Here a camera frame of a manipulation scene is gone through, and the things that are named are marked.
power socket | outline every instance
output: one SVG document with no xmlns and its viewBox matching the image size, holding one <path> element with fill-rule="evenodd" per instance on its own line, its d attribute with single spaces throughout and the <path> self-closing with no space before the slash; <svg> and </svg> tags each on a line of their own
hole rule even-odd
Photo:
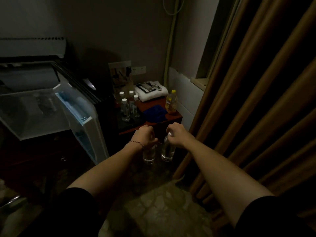
<svg viewBox="0 0 316 237">
<path fill-rule="evenodd" d="M 132 75 L 140 75 L 146 73 L 146 66 L 132 67 Z"/>
</svg>

brown curtain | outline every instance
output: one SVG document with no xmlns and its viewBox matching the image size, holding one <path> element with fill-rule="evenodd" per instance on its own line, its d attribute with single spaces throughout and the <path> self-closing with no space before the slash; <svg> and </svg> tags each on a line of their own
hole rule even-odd
<svg viewBox="0 0 316 237">
<path fill-rule="evenodd" d="M 242 0 L 190 128 L 285 201 L 316 180 L 315 24 L 316 0 Z M 191 164 L 187 154 L 173 177 Z M 201 173 L 190 192 L 215 229 L 227 224 Z M 294 211 L 315 229 L 309 201 Z"/>
</svg>

blue cloth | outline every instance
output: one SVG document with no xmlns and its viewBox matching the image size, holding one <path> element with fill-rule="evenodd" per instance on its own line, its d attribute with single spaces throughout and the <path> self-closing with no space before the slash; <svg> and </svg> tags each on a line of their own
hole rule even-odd
<svg viewBox="0 0 316 237">
<path fill-rule="evenodd" d="M 145 115 L 146 120 L 151 123 L 160 123 L 167 120 L 167 118 L 165 117 L 167 111 L 160 105 L 150 107 L 143 113 Z"/>
</svg>

bracelet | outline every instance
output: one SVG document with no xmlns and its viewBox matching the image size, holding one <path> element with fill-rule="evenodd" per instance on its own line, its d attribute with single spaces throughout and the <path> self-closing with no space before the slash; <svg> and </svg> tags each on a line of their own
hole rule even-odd
<svg viewBox="0 0 316 237">
<path fill-rule="evenodd" d="M 142 143 L 138 142 L 138 141 L 130 141 L 130 142 L 138 143 L 138 144 L 140 144 L 142 146 L 143 149 L 145 148 L 144 145 Z"/>
</svg>

forearm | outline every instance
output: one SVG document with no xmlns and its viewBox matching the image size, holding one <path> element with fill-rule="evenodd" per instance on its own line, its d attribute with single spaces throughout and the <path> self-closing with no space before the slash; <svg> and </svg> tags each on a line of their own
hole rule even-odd
<svg viewBox="0 0 316 237">
<path fill-rule="evenodd" d="M 112 189 L 141 150 L 140 144 L 128 143 L 121 151 L 81 175 L 68 188 L 85 189 L 94 197 Z"/>
<path fill-rule="evenodd" d="M 273 195 L 234 163 L 199 141 L 187 145 L 214 196 L 233 226 L 255 199 Z"/>
</svg>

